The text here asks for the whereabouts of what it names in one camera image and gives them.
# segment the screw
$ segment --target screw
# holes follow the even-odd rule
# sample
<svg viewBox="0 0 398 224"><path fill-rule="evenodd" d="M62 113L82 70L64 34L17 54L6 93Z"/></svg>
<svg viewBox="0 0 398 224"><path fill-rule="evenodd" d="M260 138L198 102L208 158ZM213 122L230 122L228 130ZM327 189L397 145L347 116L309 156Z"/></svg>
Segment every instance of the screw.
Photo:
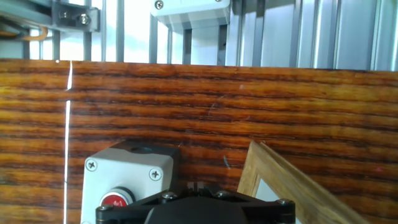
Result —
<svg viewBox="0 0 398 224"><path fill-rule="evenodd" d="M83 13L82 15L80 15L80 22L83 25L88 25L88 24L90 24L91 19L87 14Z"/></svg>
<svg viewBox="0 0 398 224"><path fill-rule="evenodd" d="M162 178L162 172L157 168L153 168L149 171L149 177L152 180L160 180Z"/></svg>
<svg viewBox="0 0 398 224"><path fill-rule="evenodd" d="M64 12L63 14L62 14L62 17L63 18L65 18L65 19L69 19L69 12Z"/></svg>
<svg viewBox="0 0 398 224"><path fill-rule="evenodd" d="M88 171L92 171L93 172L93 171L95 171L97 169L97 167L98 167L97 162L95 162L94 160L88 159L86 161L86 168L88 169Z"/></svg>
<svg viewBox="0 0 398 224"><path fill-rule="evenodd" d="M167 200L172 200L177 198L177 195L174 192L166 192L162 194L162 198L167 199Z"/></svg>
<svg viewBox="0 0 398 224"><path fill-rule="evenodd" d="M106 210L110 210L110 209L112 209L112 208L113 208L113 205L105 204L105 205L99 206L99 207L98 207L98 210L100 210L100 211L106 211Z"/></svg>
<svg viewBox="0 0 398 224"><path fill-rule="evenodd" d="M216 193L216 197L218 197L218 198L225 198L227 196L229 196L229 192L226 190L219 190Z"/></svg>
<svg viewBox="0 0 398 224"><path fill-rule="evenodd" d="M281 204L281 205L286 205L286 204L288 204L288 203L292 203L293 201L292 201L292 200L289 200L289 199L286 199L286 198L282 198L282 199L276 200L276 202L278 202L278 203Z"/></svg>
<svg viewBox="0 0 398 224"><path fill-rule="evenodd" d="M156 9L162 9L163 8L163 1L156 1L155 2L155 8Z"/></svg>

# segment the red button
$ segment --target red button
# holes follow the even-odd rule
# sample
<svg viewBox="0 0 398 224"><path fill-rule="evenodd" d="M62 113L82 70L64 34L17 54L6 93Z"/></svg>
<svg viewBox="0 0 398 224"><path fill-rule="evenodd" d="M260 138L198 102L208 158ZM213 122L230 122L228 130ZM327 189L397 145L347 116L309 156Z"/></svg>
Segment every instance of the red button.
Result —
<svg viewBox="0 0 398 224"><path fill-rule="evenodd" d="M127 202L120 196L110 195L104 198L102 201L102 205L113 205L115 207L124 207L127 206Z"/></svg>

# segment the push button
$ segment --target push button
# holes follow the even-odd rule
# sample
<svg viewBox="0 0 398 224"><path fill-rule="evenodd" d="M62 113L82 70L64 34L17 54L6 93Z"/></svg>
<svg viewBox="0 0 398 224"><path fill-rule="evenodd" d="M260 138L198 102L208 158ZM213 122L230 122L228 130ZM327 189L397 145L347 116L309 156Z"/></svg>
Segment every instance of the push button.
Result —
<svg viewBox="0 0 398 224"><path fill-rule="evenodd" d="M100 205L113 205L115 207L124 207L133 203L134 196L130 190L123 187L116 187L106 193L102 199Z"/></svg>

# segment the metal bracket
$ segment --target metal bracket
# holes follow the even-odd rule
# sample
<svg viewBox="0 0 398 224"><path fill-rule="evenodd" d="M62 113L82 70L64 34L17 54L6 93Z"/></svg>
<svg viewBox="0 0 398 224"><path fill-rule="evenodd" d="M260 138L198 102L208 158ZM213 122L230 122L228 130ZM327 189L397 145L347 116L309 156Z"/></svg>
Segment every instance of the metal bracket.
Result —
<svg viewBox="0 0 398 224"><path fill-rule="evenodd" d="M25 26L44 26L64 31L100 31L98 8L63 1L1 0L0 16Z"/></svg>
<svg viewBox="0 0 398 224"><path fill-rule="evenodd" d="M100 10L95 7L54 1L52 25L55 29L61 30L97 32L100 30Z"/></svg>

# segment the wood grain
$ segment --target wood grain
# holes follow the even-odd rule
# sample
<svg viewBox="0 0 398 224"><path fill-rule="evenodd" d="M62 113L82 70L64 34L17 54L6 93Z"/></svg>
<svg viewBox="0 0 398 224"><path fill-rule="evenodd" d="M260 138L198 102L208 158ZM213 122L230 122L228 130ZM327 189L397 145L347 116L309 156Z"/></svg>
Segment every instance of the wood grain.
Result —
<svg viewBox="0 0 398 224"><path fill-rule="evenodd" d="M260 180L279 198L289 198L295 202L296 217L303 224L369 223L270 147L253 141L238 192L256 197Z"/></svg>
<svg viewBox="0 0 398 224"><path fill-rule="evenodd" d="M78 223L84 159L125 139L179 147L183 182L231 190L265 140L369 221L398 220L397 73L0 60L0 137L7 222L61 222L67 186Z"/></svg>

